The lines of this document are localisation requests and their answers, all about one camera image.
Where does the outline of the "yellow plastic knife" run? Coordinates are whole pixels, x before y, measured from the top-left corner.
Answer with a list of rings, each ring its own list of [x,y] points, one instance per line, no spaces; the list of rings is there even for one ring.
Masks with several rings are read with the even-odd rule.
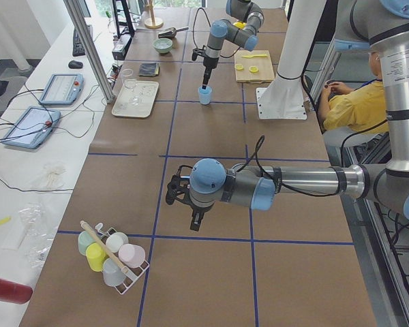
[[[253,59],[253,58],[267,58],[269,55],[266,53],[260,53],[260,54],[245,54],[241,55],[241,58],[243,59]]]

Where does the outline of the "black keyboard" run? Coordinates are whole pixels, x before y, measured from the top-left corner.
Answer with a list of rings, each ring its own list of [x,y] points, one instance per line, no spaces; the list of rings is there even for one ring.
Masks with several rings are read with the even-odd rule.
[[[85,47],[80,39],[80,36],[76,29],[73,31],[72,36],[72,56],[80,57],[85,55]]]

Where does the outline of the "black computer mouse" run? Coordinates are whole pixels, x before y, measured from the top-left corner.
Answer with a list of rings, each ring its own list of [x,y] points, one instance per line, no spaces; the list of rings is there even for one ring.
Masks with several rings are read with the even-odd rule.
[[[70,69],[82,69],[83,63],[81,61],[72,60],[68,63]]]

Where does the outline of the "blue teach pendant far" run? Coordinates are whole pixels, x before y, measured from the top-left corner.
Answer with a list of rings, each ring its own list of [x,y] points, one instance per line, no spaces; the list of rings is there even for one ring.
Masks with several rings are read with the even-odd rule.
[[[39,103],[43,106],[70,106],[79,97],[83,84],[82,74],[53,74]]]

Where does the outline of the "wooden cutting board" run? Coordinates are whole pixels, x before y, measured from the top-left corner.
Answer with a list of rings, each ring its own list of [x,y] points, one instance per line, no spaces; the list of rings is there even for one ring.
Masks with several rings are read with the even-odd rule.
[[[268,50],[240,50],[234,55],[235,80],[252,84],[273,82],[275,73]]]

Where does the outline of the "cream bear tray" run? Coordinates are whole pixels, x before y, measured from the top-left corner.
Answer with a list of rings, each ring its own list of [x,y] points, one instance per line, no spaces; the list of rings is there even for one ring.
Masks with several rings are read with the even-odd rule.
[[[145,119],[151,114],[159,83],[133,80],[132,84],[121,87],[111,112],[118,117]]]

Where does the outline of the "blue teach pendant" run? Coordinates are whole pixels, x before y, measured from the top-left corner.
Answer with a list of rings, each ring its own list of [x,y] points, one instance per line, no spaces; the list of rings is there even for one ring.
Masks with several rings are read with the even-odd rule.
[[[6,133],[2,143],[24,149],[36,149],[49,137],[61,118],[54,109],[30,106]]]
[[[53,74],[39,103],[43,106],[70,106],[79,97],[83,84],[82,74]]]

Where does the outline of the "steel ice scoop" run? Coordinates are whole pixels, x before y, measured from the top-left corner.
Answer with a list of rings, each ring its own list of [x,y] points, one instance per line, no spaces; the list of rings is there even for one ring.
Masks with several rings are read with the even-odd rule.
[[[160,31],[157,36],[159,38],[167,38],[167,39],[174,39],[177,36],[177,33],[182,32],[182,31],[187,31],[189,27],[180,27],[180,28],[175,28],[175,27],[170,27],[167,29],[164,29],[163,31]]]

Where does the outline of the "red bottle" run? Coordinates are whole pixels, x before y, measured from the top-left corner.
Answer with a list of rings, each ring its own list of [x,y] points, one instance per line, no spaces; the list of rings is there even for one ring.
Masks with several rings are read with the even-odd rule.
[[[33,289],[28,285],[0,278],[0,301],[24,304],[31,299]]]

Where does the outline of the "aluminium frame post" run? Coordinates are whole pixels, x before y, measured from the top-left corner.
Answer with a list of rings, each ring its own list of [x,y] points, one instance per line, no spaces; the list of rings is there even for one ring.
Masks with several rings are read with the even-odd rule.
[[[108,78],[105,75],[102,62],[100,60],[99,54],[97,53],[95,44],[91,37],[91,34],[87,28],[87,23],[85,17],[83,16],[82,9],[77,1],[64,0],[67,12],[73,22],[75,29],[77,30],[82,44],[85,48],[89,64],[93,70],[99,87],[102,90],[104,99],[107,104],[111,104],[115,100],[115,95],[112,92]]]

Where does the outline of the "pink cup on rack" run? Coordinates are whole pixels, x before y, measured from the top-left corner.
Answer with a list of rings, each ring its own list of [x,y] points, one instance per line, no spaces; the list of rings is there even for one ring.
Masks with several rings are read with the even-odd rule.
[[[144,263],[146,253],[139,245],[125,244],[120,248],[118,256],[126,266],[138,268]]]

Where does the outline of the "person in yellow shirt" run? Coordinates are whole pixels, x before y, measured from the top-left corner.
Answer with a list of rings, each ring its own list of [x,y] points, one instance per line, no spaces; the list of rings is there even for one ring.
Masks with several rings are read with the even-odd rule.
[[[388,132],[379,52],[369,54],[369,66],[375,78],[357,89],[340,81],[325,82],[318,107],[318,120],[323,130],[347,127],[354,132]]]

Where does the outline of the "blue teach pendant near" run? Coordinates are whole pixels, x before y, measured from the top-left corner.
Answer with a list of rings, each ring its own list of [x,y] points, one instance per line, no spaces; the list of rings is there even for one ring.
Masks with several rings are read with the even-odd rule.
[[[54,109],[30,106],[6,133],[2,143],[24,149],[36,149],[49,137],[61,118]]]

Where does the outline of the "grey folded cloth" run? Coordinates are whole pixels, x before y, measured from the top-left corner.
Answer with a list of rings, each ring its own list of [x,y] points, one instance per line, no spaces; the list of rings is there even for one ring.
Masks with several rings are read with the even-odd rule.
[[[160,65],[157,62],[153,63],[141,63],[138,75],[141,77],[156,77],[159,75]]]

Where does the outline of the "yellow lemon upper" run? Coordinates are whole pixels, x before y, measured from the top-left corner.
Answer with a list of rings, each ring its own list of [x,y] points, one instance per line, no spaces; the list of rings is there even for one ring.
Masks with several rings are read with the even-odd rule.
[[[233,25],[239,29],[244,29],[247,24],[245,22],[236,21],[233,23]]]

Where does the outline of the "grey cup on rack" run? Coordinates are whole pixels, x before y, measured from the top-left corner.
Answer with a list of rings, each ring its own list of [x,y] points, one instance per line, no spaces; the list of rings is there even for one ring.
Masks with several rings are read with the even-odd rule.
[[[125,275],[121,272],[121,269],[110,258],[104,261],[102,273],[104,283],[110,287],[116,287],[125,280]]]

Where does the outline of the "cream cup on rack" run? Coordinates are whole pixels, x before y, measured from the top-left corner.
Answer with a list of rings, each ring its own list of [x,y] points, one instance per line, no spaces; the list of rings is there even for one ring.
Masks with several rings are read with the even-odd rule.
[[[106,239],[106,247],[112,253],[117,253],[123,245],[128,243],[127,235],[122,232],[115,232]]]

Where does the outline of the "yellow cup on rack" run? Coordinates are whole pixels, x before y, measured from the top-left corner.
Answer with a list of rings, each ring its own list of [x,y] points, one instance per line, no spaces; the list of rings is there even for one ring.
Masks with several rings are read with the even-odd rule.
[[[85,256],[92,271],[103,271],[104,261],[108,258],[108,256],[98,243],[91,243],[86,248]]]

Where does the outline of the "light blue plastic cup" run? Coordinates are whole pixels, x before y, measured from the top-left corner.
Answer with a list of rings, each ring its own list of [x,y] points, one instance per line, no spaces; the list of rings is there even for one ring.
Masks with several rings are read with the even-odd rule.
[[[198,100],[202,105],[209,105],[212,99],[212,88],[207,85],[205,88],[198,87]]]

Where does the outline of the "green cup on rack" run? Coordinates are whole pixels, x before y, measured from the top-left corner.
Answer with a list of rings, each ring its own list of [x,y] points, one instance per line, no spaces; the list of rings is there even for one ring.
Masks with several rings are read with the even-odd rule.
[[[87,231],[83,231],[78,235],[78,250],[83,255],[86,253],[87,247],[95,241]]]

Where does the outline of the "green bowl of ice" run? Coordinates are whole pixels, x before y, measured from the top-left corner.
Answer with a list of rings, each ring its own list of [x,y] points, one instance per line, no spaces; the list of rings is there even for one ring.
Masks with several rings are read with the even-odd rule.
[[[153,42],[153,48],[160,54],[164,55],[172,50],[173,41],[168,38],[157,38]]]

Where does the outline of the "wooden cup tree stand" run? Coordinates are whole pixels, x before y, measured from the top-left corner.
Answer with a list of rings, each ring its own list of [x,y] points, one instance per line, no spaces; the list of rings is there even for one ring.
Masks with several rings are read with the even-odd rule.
[[[159,29],[163,27],[164,21],[161,18],[156,17],[154,14],[153,1],[148,0],[147,3],[149,17],[144,20],[145,27],[148,29]]]

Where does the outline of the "clear wine glass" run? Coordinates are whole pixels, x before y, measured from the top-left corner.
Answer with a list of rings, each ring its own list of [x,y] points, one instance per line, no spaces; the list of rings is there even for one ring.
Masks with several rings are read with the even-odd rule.
[[[136,87],[136,79],[134,78],[134,70],[130,68],[121,69],[121,81],[123,86],[131,92],[134,92]],[[130,99],[130,103],[133,106],[137,106],[140,103],[140,99],[133,95]]]

